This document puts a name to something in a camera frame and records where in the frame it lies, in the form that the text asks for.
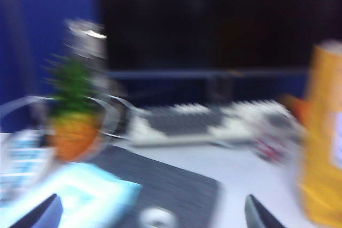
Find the white keyboard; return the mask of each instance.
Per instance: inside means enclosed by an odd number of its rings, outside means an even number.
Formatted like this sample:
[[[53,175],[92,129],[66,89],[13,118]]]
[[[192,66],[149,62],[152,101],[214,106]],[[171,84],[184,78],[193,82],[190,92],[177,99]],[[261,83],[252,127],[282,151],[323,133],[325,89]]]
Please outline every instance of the white keyboard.
[[[130,123],[129,138],[134,146],[141,147],[246,143],[264,129],[276,131],[276,136],[298,132],[298,124],[290,112],[279,103],[267,100],[211,107],[183,104],[140,109],[138,113]]]

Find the mouse pad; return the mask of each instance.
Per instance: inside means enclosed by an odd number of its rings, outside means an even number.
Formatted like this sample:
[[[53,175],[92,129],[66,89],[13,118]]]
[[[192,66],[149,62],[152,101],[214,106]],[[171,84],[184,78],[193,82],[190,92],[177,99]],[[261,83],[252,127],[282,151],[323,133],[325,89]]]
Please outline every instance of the mouse pad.
[[[138,228],[139,213],[147,207],[172,211],[179,228],[209,227],[219,193],[218,181],[116,146],[108,146],[89,162],[143,186],[136,205],[116,227]]]

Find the desk surface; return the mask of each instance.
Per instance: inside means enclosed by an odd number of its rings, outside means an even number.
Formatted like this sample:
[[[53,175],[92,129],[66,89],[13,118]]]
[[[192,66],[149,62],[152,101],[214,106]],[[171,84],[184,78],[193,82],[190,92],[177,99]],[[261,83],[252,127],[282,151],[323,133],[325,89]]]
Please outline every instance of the desk surface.
[[[317,227],[305,218],[296,192],[297,154],[279,165],[258,158],[248,148],[229,150],[211,145],[135,148],[122,141],[113,145],[221,182],[212,228],[247,227],[244,204],[249,194],[254,194],[285,227]]]

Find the pineapple figurine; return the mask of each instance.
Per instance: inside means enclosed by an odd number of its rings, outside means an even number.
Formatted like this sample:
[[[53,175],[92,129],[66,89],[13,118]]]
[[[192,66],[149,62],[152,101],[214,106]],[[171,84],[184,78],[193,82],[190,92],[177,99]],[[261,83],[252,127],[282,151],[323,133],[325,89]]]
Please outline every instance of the pineapple figurine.
[[[75,161],[96,146],[98,121],[94,106],[86,96],[91,93],[88,71],[76,58],[62,57],[51,70],[54,77],[56,105],[52,109],[49,137],[56,148],[57,158]]]

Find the computer monitor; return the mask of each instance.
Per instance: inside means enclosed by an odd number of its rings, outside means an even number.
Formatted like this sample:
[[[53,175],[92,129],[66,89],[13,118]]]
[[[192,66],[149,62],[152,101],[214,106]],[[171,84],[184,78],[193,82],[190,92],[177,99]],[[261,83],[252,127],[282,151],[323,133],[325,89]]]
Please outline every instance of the computer monitor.
[[[112,70],[307,67],[313,43],[341,37],[341,3],[100,0]]]

